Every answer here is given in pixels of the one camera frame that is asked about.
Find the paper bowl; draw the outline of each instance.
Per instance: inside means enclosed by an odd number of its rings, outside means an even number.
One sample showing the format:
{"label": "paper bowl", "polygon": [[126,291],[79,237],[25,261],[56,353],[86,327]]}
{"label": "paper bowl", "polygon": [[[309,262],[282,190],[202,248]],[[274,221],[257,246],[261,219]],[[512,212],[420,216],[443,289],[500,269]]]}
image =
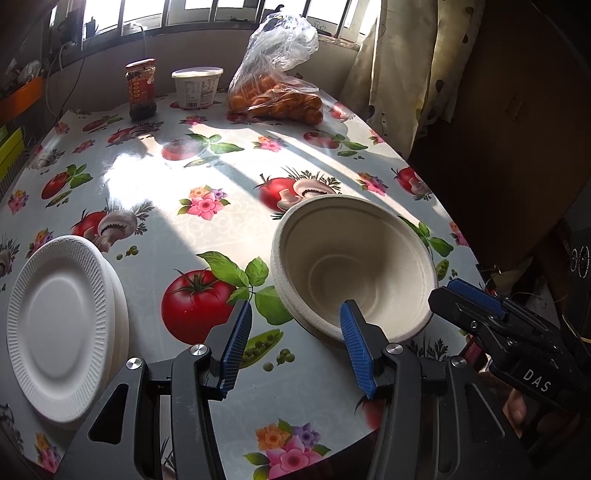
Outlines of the paper bowl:
{"label": "paper bowl", "polygon": [[388,340],[416,335],[430,320],[437,287],[421,239],[389,211],[346,195],[307,199],[287,211],[273,238],[275,288],[294,318],[342,346],[339,311],[355,300]]}

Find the stack of paper plates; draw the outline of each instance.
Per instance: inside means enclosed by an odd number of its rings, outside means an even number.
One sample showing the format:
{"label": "stack of paper plates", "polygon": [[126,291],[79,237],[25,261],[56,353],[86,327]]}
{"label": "stack of paper plates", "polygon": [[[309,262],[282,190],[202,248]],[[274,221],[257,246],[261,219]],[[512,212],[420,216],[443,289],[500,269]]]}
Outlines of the stack of paper plates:
{"label": "stack of paper plates", "polygon": [[129,344],[121,282],[91,242],[62,236],[33,254],[12,290],[7,344],[33,407],[76,427],[125,363]]}

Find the glass jar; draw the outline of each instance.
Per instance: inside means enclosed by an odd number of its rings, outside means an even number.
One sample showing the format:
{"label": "glass jar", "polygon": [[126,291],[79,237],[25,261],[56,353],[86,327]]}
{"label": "glass jar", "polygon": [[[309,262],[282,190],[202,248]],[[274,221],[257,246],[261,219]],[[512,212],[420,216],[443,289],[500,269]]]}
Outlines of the glass jar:
{"label": "glass jar", "polygon": [[145,59],[125,66],[125,78],[129,89],[129,116],[134,122],[145,120],[156,113],[155,63],[155,59]]}

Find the window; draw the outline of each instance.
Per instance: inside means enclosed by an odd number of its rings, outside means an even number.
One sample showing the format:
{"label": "window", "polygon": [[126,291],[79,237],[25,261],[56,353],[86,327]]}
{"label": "window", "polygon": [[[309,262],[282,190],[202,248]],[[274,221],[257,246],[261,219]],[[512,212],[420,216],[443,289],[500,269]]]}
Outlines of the window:
{"label": "window", "polygon": [[[215,14],[212,3],[217,3]],[[165,4],[168,11],[163,15]],[[158,33],[164,33],[171,25],[212,21],[252,25],[283,5],[283,11],[306,14],[320,35],[358,42],[375,22],[380,4],[379,0],[61,0],[51,13],[51,24],[60,25],[67,16],[77,15],[83,18],[85,47],[89,42],[113,45],[122,36],[161,27]]]}

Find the red jar label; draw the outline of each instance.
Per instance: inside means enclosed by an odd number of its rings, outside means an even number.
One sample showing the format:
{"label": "red jar label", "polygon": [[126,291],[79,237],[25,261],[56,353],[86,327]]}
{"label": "red jar label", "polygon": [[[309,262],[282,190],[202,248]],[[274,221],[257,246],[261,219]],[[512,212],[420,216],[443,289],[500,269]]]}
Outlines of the red jar label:
{"label": "red jar label", "polygon": [[127,81],[127,86],[130,103],[147,103],[155,98],[154,82],[148,83],[148,79],[134,78]]}

